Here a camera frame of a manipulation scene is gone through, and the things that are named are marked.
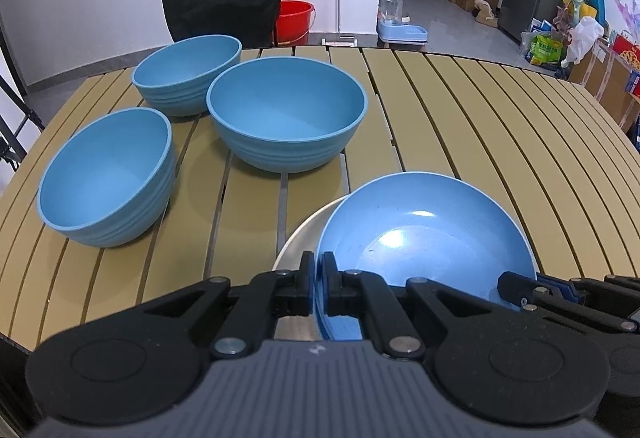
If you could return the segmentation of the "blue plate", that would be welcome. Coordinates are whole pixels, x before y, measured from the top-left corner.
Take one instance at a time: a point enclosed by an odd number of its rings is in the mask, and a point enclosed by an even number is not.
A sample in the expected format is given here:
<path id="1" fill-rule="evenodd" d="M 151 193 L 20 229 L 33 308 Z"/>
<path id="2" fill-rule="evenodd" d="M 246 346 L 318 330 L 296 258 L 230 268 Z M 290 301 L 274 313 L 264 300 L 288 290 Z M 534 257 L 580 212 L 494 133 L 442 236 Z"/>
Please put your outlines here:
<path id="1" fill-rule="evenodd" d="M 523 230 L 480 189 L 430 172 L 385 175 L 337 206 L 317 253 L 333 254 L 338 270 L 376 273 L 391 287 L 424 277 L 499 302 L 506 271 L 536 279 Z"/>

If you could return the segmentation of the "large blue bowl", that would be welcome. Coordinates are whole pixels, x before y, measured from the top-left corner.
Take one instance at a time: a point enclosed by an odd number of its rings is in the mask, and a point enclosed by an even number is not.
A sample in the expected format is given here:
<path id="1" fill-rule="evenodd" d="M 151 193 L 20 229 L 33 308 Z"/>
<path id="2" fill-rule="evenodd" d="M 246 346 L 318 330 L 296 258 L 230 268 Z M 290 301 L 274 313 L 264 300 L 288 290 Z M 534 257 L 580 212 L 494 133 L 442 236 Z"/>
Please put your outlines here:
<path id="1" fill-rule="evenodd" d="M 367 93 L 345 71 L 292 56 L 241 62 L 217 76 L 206 95 L 217 133 L 240 160 L 288 174 L 334 159 L 368 105 Z"/>

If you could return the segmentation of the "white plate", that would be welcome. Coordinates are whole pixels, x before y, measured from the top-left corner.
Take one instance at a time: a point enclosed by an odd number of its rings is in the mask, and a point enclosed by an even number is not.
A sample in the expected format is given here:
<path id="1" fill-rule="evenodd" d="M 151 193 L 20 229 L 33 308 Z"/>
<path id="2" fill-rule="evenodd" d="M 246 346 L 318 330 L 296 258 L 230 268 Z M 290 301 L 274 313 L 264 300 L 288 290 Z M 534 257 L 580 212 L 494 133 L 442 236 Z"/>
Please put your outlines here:
<path id="1" fill-rule="evenodd" d="M 344 198 L 338 198 L 322 206 L 294 230 L 280 250 L 272 266 L 273 271 L 295 270 L 299 267 L 303 251 L 316 250 L 326 222 Z M 288 316 L 278 321 L 274 338 L 276 340 L 321 340 L 321 335 L 314 316 Z"/>

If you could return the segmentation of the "large cardboard box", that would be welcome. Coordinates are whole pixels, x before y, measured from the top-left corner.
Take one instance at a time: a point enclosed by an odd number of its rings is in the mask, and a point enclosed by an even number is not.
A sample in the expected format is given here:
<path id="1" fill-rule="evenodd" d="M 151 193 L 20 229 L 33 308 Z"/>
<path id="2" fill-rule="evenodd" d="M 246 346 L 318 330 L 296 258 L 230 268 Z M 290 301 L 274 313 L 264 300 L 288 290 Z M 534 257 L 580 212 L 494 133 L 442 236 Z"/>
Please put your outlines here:
<path id="1" fill-rule="evenodd" d="M 636 122 L 639 71 L 601 41 L 570 71 L 568 80 L 585 87 L 624 132 Z"/>

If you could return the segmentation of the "green pet food bag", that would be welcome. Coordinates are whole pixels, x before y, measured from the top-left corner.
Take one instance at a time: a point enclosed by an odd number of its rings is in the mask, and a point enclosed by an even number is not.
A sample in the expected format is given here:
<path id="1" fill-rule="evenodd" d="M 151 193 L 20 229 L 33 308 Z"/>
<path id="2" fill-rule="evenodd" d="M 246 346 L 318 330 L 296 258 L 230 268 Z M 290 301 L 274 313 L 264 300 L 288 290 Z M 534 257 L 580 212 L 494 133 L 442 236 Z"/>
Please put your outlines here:
<path id="1" fill-rule="evenodd" d="M 537 32 L 530 41 L 527 61 L 537 67 L 556 68 L 565 54 L 565 40 L 558 32 Z"/>

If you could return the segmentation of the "red gift box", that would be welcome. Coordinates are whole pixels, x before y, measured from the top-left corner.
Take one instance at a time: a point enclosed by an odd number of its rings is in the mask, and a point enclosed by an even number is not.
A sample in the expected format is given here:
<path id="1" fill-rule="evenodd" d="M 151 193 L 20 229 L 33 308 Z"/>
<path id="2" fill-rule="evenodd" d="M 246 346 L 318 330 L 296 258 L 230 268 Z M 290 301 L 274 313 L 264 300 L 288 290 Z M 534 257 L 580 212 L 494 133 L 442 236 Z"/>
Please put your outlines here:
<path id="1" fill-rule="evenodd" d="M 612 50 L 625 59 L 634 70 L 640 70 L 640 47 L 629 31 L 624 30 L 614 36 Z"/>

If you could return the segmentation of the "white plastic bag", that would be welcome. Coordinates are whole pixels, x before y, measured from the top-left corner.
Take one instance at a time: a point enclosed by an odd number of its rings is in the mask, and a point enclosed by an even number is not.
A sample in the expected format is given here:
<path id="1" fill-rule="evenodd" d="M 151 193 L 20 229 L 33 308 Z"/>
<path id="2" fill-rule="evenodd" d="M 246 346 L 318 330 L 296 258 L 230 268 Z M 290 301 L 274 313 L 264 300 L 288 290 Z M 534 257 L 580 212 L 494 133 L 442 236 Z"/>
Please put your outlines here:
<path id="1" fill-rule="evenodd" d="M 566 56 L 561 61 L 561 68 L 566 69 L 570 65 L 579 64 L 603 33 L 604 29 L 596 18 L 582 17 L 578 24 L 568 32 Z"/>

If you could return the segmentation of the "white mop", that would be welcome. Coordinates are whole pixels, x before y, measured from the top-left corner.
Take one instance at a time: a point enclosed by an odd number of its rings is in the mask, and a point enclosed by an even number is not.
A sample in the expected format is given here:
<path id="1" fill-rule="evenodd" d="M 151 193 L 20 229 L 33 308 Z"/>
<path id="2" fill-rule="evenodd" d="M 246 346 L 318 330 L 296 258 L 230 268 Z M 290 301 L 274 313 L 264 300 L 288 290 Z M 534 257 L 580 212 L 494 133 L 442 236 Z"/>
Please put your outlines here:
<path id="1" fill-rule="evenodd" d="M 321 45 L 325 47 L 357 47 L 356 36 L 343 31 L 342 25 L 342 0 L 334 0 L 335 3 L 335 30 L 321 39 Z"/>

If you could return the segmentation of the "blue pet water feeder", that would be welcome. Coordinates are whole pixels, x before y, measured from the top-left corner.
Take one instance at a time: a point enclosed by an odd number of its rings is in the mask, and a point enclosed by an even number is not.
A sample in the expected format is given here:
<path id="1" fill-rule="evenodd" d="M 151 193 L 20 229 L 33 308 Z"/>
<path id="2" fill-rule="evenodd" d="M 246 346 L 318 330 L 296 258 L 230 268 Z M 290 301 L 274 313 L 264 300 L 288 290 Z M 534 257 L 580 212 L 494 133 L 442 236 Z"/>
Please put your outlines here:
<path id="1" fill-rule="evenodd" d="M 422 50 L 428 41 L 427 30 L 404 15 L 404 0 L 378 0 L 376 32 L 385 48 L 404 45 Z"/>

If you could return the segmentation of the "red plastic bucket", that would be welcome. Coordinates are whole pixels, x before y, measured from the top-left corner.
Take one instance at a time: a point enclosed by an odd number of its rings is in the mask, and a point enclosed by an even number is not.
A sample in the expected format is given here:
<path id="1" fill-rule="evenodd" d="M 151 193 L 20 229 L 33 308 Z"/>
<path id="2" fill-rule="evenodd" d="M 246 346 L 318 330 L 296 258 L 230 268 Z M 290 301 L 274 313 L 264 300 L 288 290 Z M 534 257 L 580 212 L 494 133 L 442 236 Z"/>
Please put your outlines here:
<path id="1" fill-rule="evenodd" d="M 309 2 L 282 0 L 276 23 L 278 44 L 280 46 L 306 45 L 315 16 L 316 9 Z"/>

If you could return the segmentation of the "black metal rack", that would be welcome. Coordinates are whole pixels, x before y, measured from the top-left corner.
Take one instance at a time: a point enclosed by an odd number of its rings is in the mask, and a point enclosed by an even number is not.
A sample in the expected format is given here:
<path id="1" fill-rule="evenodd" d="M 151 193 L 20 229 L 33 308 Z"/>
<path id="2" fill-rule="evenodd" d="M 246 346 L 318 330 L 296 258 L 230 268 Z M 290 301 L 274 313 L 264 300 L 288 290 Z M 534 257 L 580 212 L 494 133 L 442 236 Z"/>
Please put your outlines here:
<path id="1" fill-rule="evenodd" d="M 25 102 L 26 87 L 1 33 L 1 191 L 43 131 L 39 115 Z"/>

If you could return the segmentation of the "black folding chair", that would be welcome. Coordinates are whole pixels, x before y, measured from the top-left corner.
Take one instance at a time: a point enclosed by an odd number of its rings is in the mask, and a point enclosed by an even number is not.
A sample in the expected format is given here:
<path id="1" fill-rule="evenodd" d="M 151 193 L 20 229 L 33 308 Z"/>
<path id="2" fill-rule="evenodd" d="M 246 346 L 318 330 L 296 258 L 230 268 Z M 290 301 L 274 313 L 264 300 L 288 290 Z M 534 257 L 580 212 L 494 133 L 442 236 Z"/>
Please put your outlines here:
<path id="1" fill-rule="evenodd" d="M 175 42 L 224 34 L 238 39 L 248 50 L 278 44 L 281 0 L 162 0 L 162 4 Z"/>

